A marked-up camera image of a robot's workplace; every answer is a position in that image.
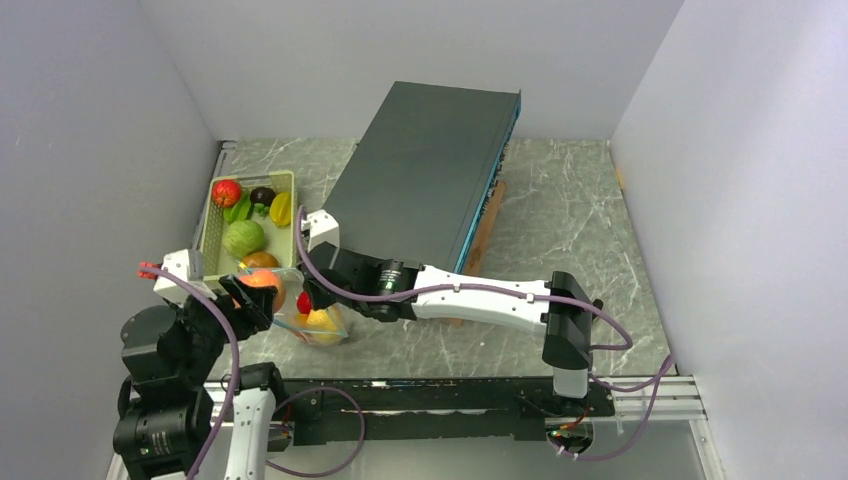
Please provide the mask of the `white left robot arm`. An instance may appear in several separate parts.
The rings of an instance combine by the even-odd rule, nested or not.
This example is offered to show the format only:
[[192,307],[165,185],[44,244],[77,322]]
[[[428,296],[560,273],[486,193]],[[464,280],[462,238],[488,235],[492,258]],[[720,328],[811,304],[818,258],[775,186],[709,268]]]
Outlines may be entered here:
[[213,400],[204,387],[225,345],[270,328],[285,302],[272,271],[226,275],[182,305],[148,307],[122,327],[121,386],[113,449],[132,479],[188,475],[211,448]]

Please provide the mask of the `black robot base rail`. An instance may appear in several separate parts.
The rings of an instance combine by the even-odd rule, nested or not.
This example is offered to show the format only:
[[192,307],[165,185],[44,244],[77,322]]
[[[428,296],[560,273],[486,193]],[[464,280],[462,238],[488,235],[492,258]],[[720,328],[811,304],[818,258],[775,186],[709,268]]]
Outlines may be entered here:
[[609,390],[590,384],[586,396],[555,394],[549,376],[436,379],[286,379],[272,429],[291,427],[296,446],[366,440],[509,437],[542,441],[550,427],[615,407]]

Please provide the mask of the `yellow lemon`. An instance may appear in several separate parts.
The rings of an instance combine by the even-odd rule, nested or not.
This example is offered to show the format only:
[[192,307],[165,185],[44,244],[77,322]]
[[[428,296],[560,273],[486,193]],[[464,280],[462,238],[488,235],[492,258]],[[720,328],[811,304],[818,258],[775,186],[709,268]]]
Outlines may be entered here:
[[312,310],[306,317],[305,329],[314,345],[335,345],[347,338],[344,319],[335,307]]

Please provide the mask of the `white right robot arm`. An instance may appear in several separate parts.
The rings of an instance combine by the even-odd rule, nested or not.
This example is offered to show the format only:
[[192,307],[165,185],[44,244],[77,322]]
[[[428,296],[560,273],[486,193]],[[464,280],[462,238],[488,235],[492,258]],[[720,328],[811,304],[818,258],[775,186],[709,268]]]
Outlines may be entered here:
[[591,327],[602,304],[572,275],[555,271],[547,280],[510,282],[379,259],[329,242],[297,249],[312,306],[340,304],[383,323],[453,318],[538,336],[553,372],[555,409],[574,415],[588,404]]

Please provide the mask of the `clear zip bag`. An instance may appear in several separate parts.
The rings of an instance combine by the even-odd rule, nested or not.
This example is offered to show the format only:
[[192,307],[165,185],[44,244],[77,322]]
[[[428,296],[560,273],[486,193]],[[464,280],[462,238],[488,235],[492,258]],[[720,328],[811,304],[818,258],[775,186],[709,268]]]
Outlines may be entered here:
[[303,290],[301,272],[295,268],[247,268],[237,277],[252,287],[273,286],[278,293],[274,299],[272,324],[289,332],[305,344],[331,346],[349,337],[346,319],[340,306],[334,304],[315,309]]

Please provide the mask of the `orange peach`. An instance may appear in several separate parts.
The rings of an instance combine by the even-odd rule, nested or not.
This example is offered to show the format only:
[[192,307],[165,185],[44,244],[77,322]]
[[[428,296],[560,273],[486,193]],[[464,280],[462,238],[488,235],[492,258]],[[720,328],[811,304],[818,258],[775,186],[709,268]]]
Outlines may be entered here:
[[287,294],[286,287],[282,278],[275,271],[270,269],[253,270],[249,273],[239,274],[237,279],[248,287],[273,287],[276,291],[271,308],[273,314],[276,314],[284,305]]

